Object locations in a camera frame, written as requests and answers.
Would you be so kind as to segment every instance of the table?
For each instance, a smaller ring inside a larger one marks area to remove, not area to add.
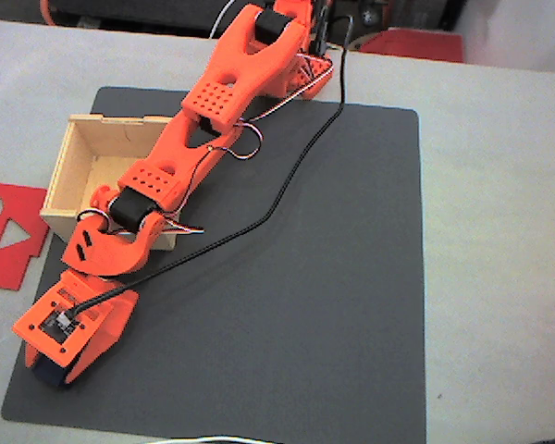
[[[99,87],[189,89],[213,45],[0,22],[0,181],[46,187]],[[350,102],[420,117],[428,442],[555,438],[555,74],[361,54],[347,73]],[[0,406],[45,254],[0,290]],[[0,442],[145,440],[0,417]]]

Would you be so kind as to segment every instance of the open wooden box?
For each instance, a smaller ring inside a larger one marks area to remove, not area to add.
[[[76,226],[76,215],[90,206],[94,190],[117,187],[117,179],[146,157],[170,117],[70,116],[41,216],[63,241]],[[163,234],[156,250],[172,250],[176,234]]]

